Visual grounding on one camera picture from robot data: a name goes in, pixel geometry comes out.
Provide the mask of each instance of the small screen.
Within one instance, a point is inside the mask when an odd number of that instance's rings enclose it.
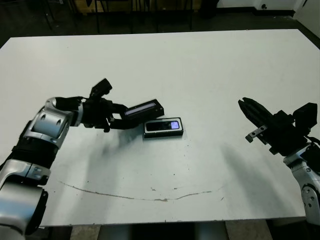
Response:
[[[151,107],[154,107],[156,104],[154,102],[150,102],[146,105],[142,105],[142,106],[139,106],[137,108],[134,108],[134,109],[130,109],[128,111],[125,112],[125,115],[130,115],[130,114],[135,114],[139,111],[142,111],[142,110],[145,110],[145,109],[148,109],[148,108],[151,108]]]
[[[149,122],[145,125],[147,131],[163,131],[179,129],[178,121],[156,121]]]

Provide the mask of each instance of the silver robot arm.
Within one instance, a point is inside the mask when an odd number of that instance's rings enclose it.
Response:
[[[48,193],[41,187],[50,176],[50,167],[62,146],[69,127],[77,127],[83,116],[79,100],[74,111],[60,110],[50,98],[30,121],[12,154],[0,171],[1,239],[24,239],[40,225]]]
[[[47,184],[50,167],[69,127],[131,129],[164,114],[154,99],[127,108],[102,98],[112,89],[103,79],[89,98],[54,97],[29,121],[11,154],[0,166],[0,239],[20,240],[40,225],[48,199],[41,187]],[[113,113],[120,114],[115,119]]]
[[[306,221],[320,226],[320,169],[313,163],[320,162],[319,147],[315,143],[309,143],[301,150],[285,157],[283,162],[291,169],[299,183]]]
[[[308,136],[317,124],[317,104],[307,103],[294,113],[271,114],[253,99],[238,101],[240,109],[256,127],[245,138],[251,143],[258,138],[271,146],[272,154],[280,153],[299,183],[306,221],[316,239],[320,235],[320,140]]]

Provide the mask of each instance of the purple display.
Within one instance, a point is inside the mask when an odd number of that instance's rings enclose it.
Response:
[[[172,121],[171,122],[171,129],[178,129],[178,128],[179,128],[178,121]]]

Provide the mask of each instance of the table surface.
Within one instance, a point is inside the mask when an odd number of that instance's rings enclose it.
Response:
[[[50,97],[88,96],[103,78],[128,107],[158,99],[182,137],[71,128],[41,225],[304,216],[299,185],[255,129],[242,97],[272,113],[320,102],[320,51],[298,30],[11,38],[0,49],[0,157]],[[320,135],[319,127],[312,135]]]

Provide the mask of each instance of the dark floor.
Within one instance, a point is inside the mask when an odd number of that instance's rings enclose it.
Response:
[[[49,8],[37,0],[19,0],[15,4],[0,2],[0,47],[11,37],[96,35],[97,23],[93,13],[72,15],[67,4],[49,1]],[[158,32],[198,32],[254,29],[299,29],[318,48],[320,39],[291,16],[263,15],[252,12],[217,13],[211,19],[203,19],[198,13],[192,15],[192,30],[189,14],[183,12],[161,13],[158,17]],[[99,15],[101,34],[130,34],[129,14],[114,13]],[[132,17],[133,33],[156,33],[154,13],[137,12]]]

